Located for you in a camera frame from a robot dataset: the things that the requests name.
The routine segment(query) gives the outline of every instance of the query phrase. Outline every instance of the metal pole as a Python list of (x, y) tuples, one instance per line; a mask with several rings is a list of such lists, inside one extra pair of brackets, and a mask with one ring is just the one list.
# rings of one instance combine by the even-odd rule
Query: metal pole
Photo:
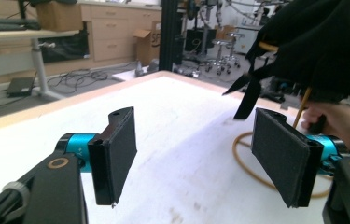
[(159, 70), (171, 71), (175, 54), (175, 27), (178, 0), (162, 0)]

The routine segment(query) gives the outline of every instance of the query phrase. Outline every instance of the black cloth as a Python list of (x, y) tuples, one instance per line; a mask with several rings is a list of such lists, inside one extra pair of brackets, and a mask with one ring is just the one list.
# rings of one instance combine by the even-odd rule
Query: black cloth
[[(279, 50), (273, 63), (255, 70), (255, 59), (266, 52), (258, 46), (261, 40)], [(246, 58), (251, 63), (249, 75), (256, 79), (275, 76), (313, 90), (350, 95), (350, 0), (289, 3), (260, 29)], [(231, 87), (226, 93), (240, 88)], [(235, 118), (246, 119), (250, 112)]]

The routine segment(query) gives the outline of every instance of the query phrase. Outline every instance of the gray floor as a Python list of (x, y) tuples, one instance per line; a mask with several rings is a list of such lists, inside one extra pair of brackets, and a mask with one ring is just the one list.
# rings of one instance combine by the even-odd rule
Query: gray floor
[[(209, 49), (207, 51), (206, 59), (215, 59), (216, 56), (217, 50)], [(240, 58), (241, 67), (237, 68), (236, 66), (233, 66), (229, 74), (227, 74), (226, 69), (220, 76), (217, 74), (217, 68), (215, 66), (212, 67), (209, 72), (206, 72), (206, 67), (203, 63), (195, 63), (193, 61), (183, 61), (179, 68), (183, 74), (189, 75), (194, 72), (194, 75), (198, 75), (194, 76), (194, 78), (228, 88), (243, 72), (246, 72), (249, 68), (249, 63), (245, 60), (244, 55), (237, 54), (236, 56)], [(263, 60), (257, 61), (258, 66), (262, 64)], [(72, 71), (67, 74), (58, 75), (56, 77), (49, 77), (48, 84), (49, 88), (52, 91), (56, 91), (61, 95), (69, 97), (119, 83), (118, 80), (112, 78), (112, 75), (122, 73), (124, 71), (134, 70), (135, 67), (136, 62), (120, 64), (100, 70)], [(38, 105), (48, 104), (51, 102), (48, 99), (39, 97), (36, 95), (36, 93), (33, 93), (32, 96), (28, 97), (8, 98), (6, 93), (7, 87), (8, 83), (0, 85), (0, 117), (6, 114), (14, 113)]]

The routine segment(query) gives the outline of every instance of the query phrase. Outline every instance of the white table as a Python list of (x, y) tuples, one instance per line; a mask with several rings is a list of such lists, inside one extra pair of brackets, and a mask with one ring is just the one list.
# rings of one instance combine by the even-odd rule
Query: white table
[[(278, 192), (246, 174), (231, 152), (253, 116), (234, 120), (242, 94), (168, 72), (140, 77), (0, 118), (0, 190), (50, 154), (65, 133), (100, 133), (108, 113), (134, 106), (137, 155), (119, 204), (94, 202), (82, 174), (91, 224), (322, 223), (325, 198), (288, 209)], [(296, 111), (258, 101), (294, 118)], [(247, 148), (245, 163), (267, 178)], [(329, 183), (317, 179), (325, 189)]]
[(31, 39), (32, 50), (30, 54), (16, 53), (8, 55), (0, 55), (0, 75), (12, 72), (11, 67), (14, 64), (25, 67), (25, 69), (30, 68), (30, 61), (32, 61), (32, 66), (35, 68), (38, 76), (39, 82), (39, 94), (42, 96), (47, 96), (54, 99), (64, 98), (58, 93), (49, 90), (46, 78), (46, 71), (44, 68), (44, 62), (41, 54), (41, 49), (38, 45), (38, 38), (47, 37), (60, 37), (60, 36), (70, 36), (78, 33), (78, 31), (68, 31), (68, 32), (53, 32), (48, 30), (26, 30), (26, 31), (5, 31), (0, 32), (0, 41), (9, 40), (19, 40), (19, 39)]

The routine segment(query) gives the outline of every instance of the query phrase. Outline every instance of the human hand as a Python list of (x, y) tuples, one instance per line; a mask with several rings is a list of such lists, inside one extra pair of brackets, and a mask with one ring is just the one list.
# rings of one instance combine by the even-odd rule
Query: human hand
[(326, 116), (322, 134), (334, 135), (350, 149), (350, 106), (328, 103), (307, 102), (308, 109), (303, 113), (302, 128), (309, 129), (312, 123), (317, 123), (319, 117)]

